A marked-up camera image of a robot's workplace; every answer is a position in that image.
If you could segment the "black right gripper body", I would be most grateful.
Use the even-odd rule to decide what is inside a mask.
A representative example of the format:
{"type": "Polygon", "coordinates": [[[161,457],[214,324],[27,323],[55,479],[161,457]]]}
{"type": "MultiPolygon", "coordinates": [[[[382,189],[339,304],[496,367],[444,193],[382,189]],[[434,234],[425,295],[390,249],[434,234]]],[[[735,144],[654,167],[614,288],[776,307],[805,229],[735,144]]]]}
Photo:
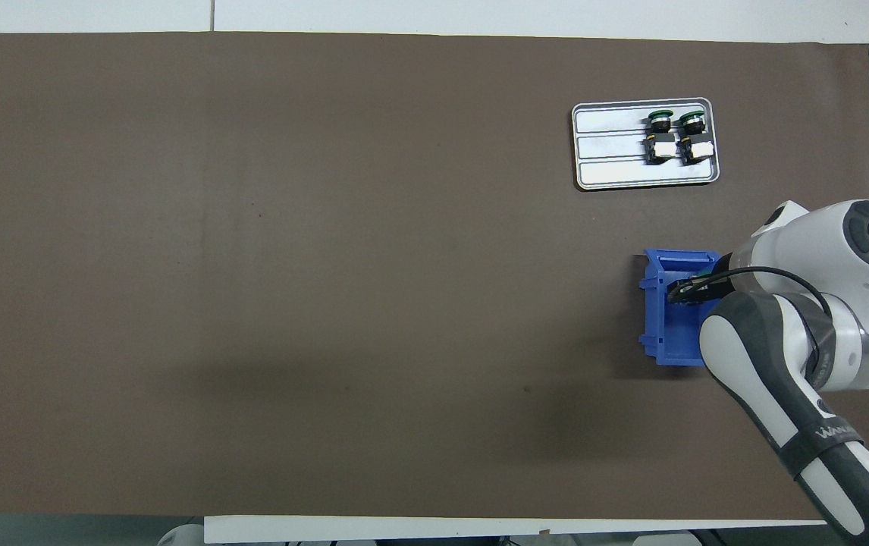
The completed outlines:
{"type": "MultiPolygon", "coordinates": [[[[713,267],[711,275],[722,275],[726,271],[732,269],[732,266],[730,266],[732,260],[732,256],[722,256],[722,258],[719,259],[719,262],[717,262],[713,267]]],[[[726,295],[733,293],[733,291],[735,291],[735,286],[733,286],[733,278],[730,276],[723,277],[711,284],[711,295],[713,300],[721,300],[723,297],[726,297],[726,295]]]]}

